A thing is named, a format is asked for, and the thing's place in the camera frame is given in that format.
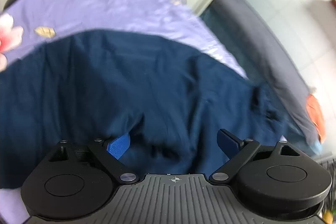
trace dark blue blanket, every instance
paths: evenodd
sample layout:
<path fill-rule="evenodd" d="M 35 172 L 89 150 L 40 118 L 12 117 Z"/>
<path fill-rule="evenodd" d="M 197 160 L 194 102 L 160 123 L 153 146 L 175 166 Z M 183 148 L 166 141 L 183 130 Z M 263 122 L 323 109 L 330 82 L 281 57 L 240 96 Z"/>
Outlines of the dark blue blanket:
<path fill-rule="evenodd" d="M 285 122 L 262 88 L 162 37 L 89 31 L 37 48 L 0 73 L 0 188 L 19 187 L 58 141 L 130 133 L 138 174 L 205 173 L 225 128 L 274 145 Z"/>

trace pink flower print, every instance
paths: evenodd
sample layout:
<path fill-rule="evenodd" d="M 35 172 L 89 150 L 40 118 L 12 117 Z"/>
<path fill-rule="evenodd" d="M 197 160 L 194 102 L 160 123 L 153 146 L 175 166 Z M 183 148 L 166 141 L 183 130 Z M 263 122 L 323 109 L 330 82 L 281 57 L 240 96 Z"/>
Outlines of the pink flower print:
<path fill-rule="evenodd" d="M 0 71 L 7 66 L 7 59 L 3 52 L 7 52 L 22 42 L 23 28 L 13 27 L 14 19 L 11 15 L 4 13 L 0 16 Z"/>

